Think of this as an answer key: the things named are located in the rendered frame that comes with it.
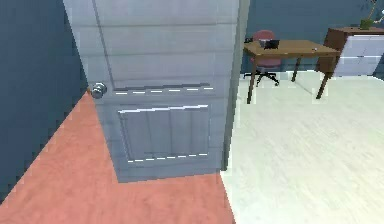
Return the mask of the pale grey room door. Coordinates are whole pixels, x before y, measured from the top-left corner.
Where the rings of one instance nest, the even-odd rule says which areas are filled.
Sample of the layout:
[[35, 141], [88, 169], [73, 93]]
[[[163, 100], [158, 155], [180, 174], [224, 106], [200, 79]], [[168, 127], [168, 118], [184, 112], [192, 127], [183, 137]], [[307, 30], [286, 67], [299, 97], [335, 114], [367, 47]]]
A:
[[117, 179], [223, 166], [241, 0], [63, 0]]

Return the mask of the red office chair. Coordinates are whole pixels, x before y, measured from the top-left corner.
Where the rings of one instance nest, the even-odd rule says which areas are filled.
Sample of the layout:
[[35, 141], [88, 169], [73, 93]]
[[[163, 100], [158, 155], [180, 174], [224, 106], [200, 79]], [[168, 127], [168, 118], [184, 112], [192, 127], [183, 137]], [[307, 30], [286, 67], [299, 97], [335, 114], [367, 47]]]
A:
[[[253, 34], [252, 40], [261, 42], [260, 46], [264, 47], [265, 43], [274, 39], [275, 35], [270, 30], [260, 30]], [[260, 59], [258, 61], [255, 61], [254, 54], [249, 51], [245, 50], [245, 52], [250, 56], [250, 61], [256, 68], [256, 73], [250, 73], [249, 76], [252, 77], [253, 75], [258, 75], [257, 81], [254, 81], [254, 79], [250, 80], [250, 86], [258, 86], [261, 79], [263, 77], [267, 77], [275, 82], [275, 85], [279, 85], [279, 80], [276, 78], [275, 73], [271, 73], [270, 70], [273, 68], [278, 68], [281, 66], [281, 60], [280, 59]]]

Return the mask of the silver round door knob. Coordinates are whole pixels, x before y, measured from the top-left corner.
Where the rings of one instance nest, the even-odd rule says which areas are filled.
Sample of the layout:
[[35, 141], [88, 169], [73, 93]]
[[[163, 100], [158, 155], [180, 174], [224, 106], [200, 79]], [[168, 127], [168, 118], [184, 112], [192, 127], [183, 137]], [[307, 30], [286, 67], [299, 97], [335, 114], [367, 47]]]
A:
[[102, 98], [106, 92], [107, 92], [107, 86], [104, 83], [95, 83], [90, 88], [91, 96], [94, 99]]

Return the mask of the brown wooden desk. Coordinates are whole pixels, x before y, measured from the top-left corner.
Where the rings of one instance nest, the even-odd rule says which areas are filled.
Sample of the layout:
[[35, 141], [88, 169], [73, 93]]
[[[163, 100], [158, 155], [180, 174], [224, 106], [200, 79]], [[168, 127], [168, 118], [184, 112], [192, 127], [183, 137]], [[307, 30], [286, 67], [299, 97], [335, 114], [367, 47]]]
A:
[[[277, 49], [263, 49], [257, 41], [245, 43], [244, 51], [249, 50], [254, 54], [255, 61], [260, 59], [286, 59], [296, 58], [295, 70], [291, 81], [294, 82], [298, 67], [302, 58], [325, 57], [331, 59], [331, 67], [324, 72], [324, 78], [318, 90], [317, 99], [322, 97], [327, 81], [332, 77], [336, 62], [340, 57], [338, 50], [326, 47], [324, 45], [309, 41], [309, 40], [281, 40]], [[253, 65], [252, 73], [256, 73], [256, 68]], [[251, 103], [253, 87], [248, 88], [247, 103]]]

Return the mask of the brown white chest of drawers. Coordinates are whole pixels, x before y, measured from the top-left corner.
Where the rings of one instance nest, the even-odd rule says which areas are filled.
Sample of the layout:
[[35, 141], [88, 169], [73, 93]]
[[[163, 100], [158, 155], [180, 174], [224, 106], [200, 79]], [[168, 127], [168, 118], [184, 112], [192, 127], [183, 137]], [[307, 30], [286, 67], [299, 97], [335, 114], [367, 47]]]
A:
[[384, 54], [384, 28], [329, 28], [324, 45], [340, 56], [319, 57], [316, 70], [334, 76], [372, 75]]

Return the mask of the green potted house plant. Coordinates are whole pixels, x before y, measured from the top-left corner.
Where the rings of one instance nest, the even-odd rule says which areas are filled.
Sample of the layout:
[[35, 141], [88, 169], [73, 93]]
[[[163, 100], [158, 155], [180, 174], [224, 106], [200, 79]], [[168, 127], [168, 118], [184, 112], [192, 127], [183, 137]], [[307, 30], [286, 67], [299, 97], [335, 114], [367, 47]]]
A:
[[369, 30], [373, 24], [371, 17], [373, 16], [376, 5], [379, 0], [364, 0], [363, 4], [360, 7], [360, 10], [368, 10], [369, 13], [365, 18], [360, 20], [359, 29], [360, 30]]

